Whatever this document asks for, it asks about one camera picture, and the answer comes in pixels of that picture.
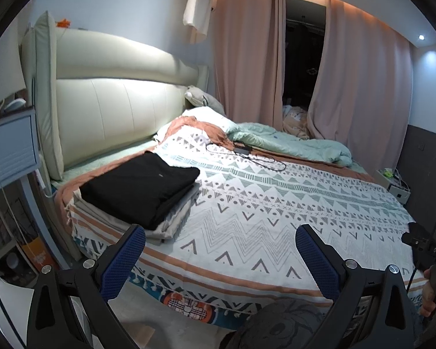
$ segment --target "blue gripper pad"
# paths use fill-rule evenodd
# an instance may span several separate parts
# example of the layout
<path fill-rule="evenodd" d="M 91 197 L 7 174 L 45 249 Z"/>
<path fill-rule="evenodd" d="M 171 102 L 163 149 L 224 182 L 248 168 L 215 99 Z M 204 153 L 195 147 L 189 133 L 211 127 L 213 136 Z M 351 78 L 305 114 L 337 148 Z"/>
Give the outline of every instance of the blue gripper pad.
<path fill-rule="evenodd" d="M 107 302 L 118 296 L 145 247 L 145 231 L 134 230 L 101 276 L 100 294 Z"/>
<path fill-rule="evenodd" d="M 341 293 L 339 274 L 302 226 L 296 231 L 296 247 L 323 296 L 336 301 Z"/>

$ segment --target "silver screw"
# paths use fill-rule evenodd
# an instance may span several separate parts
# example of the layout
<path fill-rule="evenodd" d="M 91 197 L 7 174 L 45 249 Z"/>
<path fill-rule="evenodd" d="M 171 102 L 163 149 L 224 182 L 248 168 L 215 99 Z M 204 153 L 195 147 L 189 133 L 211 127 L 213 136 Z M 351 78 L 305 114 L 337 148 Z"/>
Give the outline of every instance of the silver screw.
<path fill-rule="evenodd" d="M 91 267 L 93 267 L 95 265 L 95 261 L 94 260 L 85 260 L 84 264 L 82 264 L 82 266 L 86 269 L 90 269 Z"/>
<path fill-rule="evenodd" d="M 399 272 L 399 268 L 395 265 L 389 265 L 389 271 L 393 274 L 397 274 Z"/>
<path fill-rule="evenodd" d="M 43 274 L 47 274 L 47 273 L 49 273 L 51 271 L 51 266 L 50 265 L 44 265 L 43 267 L 42 267 L 42 273 Z"/>
<path fill-rule="evenodd" d="M 345 265 L 349 268 L 349 269 L 356 269 L 358 263 L 355 260 L 347 260 L 345 262 Z"/>

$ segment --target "patterned blanket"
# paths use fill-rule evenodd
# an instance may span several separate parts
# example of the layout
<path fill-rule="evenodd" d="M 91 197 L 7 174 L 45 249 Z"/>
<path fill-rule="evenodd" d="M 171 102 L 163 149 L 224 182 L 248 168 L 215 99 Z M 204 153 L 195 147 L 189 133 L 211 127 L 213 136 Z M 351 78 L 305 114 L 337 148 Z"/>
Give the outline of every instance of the patterned blanket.
<path fill-rule="evenodd" d="M 331 301 L 294 244 L 305 223 L 343 258 L 374 269 L 394 263 L 408 281 L 412 251 L 400 237 L 412 218 L 384 188 L 300 164 L 259 165 L 208 143 L 204 131 L 183 127 L 154 150 L 170 165 L 199 168 L 200 194 L 175 240 L 147 242 L 131 281 L 233 313 L 256 313 L 283 296 L 326 311 Z M 67 211 L 75 241 L 94 257 L 122 235 L 74 203 Z M 414 282 L 419 295 L 424 280 Z"/>

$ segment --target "gray tile floor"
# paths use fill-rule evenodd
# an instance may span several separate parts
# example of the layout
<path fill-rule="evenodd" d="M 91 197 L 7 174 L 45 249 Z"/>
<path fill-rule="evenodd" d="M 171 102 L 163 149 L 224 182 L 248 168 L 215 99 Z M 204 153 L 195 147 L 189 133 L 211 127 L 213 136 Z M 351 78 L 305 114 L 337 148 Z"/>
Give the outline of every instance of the gray tile floor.
<path fill-rule="evenodd" d="M 155 330 L 146 349 L 218 349 L 230 331 L 189 319 L 161 304 L 142 288 L 126 282 L 119 296 L 109 302 L 119 321 L 133 332 L 138 327 Z M 97 338 L 94 348 L 102 346 Z"/>

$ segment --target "headboard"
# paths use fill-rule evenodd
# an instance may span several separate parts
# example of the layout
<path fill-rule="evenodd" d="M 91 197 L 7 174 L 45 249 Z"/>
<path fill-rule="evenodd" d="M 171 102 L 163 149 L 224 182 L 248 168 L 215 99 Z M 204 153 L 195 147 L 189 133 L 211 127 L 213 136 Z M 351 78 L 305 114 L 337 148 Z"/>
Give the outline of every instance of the headboard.
<path fill-rule="evenodd" d="M 148 138 L 185 109 L 187 86 L 206 90 L 208 68 L 152 46 L 94 31 L 55 27 L 45 12 L 21 45 L 50 177 Z"/>

